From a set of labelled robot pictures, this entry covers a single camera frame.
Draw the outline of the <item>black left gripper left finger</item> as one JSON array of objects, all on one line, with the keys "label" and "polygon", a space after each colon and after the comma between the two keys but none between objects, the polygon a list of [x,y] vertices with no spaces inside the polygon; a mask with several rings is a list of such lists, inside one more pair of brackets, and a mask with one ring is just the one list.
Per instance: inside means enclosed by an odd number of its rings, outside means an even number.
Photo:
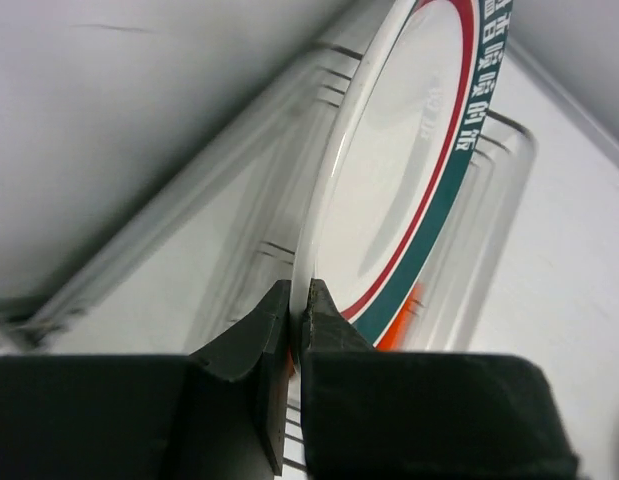
[{"label": "black left gripper left finger", "polygon": [[0,356],[0,479],[280,475],[289,290],[188,355]]}]

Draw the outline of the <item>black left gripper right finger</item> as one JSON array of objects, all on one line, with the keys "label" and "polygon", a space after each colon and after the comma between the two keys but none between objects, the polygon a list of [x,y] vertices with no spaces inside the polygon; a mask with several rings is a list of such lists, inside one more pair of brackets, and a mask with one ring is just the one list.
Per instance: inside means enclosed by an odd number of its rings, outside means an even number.
[{"label": "black left gripper right finger", "polygon": [[313,479],[575,479],[543,371],[513,355],[382,352],[312,282],[301,428]]}]

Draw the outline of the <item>white plate green red rim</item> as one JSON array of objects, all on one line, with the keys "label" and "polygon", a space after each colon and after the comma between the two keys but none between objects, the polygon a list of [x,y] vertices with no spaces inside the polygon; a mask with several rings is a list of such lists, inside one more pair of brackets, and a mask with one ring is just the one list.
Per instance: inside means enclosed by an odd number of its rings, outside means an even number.
[{"label": "white plate green red rim", "polygon": [[325,285],[370,344],[397,333],[475,153],[509,1],[396,1],[361,53],[295,250],[292,354]]}]

